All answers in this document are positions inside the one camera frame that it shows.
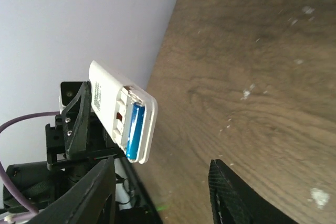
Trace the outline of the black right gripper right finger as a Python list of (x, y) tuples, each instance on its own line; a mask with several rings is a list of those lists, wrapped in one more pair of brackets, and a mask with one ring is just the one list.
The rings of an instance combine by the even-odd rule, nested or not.
[(208, 186), (214, 223), (296, 223), (262, 198), (220, 159), (211, 160)]

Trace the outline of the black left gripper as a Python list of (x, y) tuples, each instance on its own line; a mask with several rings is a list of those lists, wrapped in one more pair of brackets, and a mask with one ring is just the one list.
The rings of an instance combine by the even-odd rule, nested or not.
[(45, 126), (49, 169), (71, 168), (110, 156), (124, 157), (98, 117), (91, 113), (91, 98), (90, 82), (85, 81), (62, 113), (55, 116), (55, 125)]

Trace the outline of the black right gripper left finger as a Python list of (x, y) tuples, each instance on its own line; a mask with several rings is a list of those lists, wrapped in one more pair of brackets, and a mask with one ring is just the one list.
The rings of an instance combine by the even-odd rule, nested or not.
[(115, 223), (114, 158), (100, 161), (31, 223)]

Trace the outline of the white remote control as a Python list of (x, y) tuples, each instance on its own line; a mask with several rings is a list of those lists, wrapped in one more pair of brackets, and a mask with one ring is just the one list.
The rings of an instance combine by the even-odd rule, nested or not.
[(89, 81), (92, 93), (91, 107), (108, 136), (124, 154), (133, 104), (138, 103), (145, 107), (137, 158), (127, 159), (132, 163), (146, 163), (158, 114), (156, 99), (118, 71), (104, 68), (96, 61), (90, 64)]

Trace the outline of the blue battery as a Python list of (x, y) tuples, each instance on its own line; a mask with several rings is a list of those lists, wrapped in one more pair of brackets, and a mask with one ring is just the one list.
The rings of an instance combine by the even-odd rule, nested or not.
[(126, 157), (136, 160), (141, 139), (142, 125), (144, 119), (145, 107), (134, 103), (131, 114), (131, 124), (128, 134)]

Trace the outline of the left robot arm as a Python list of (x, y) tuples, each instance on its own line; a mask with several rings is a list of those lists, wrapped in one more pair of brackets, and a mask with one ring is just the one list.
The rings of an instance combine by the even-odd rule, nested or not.
[(145, 118), (155, 116), (131, 87), (117, 104), (126, 111), (104, 115), (126, 123), (125, 144), (115, 143), (94, 105), (103, 97), (89, 81), (61, 84), (61, 112), (46, 125), (44, 162), (1, 169), (3, 223), (161, 223), (133, 164), (140, 153)]

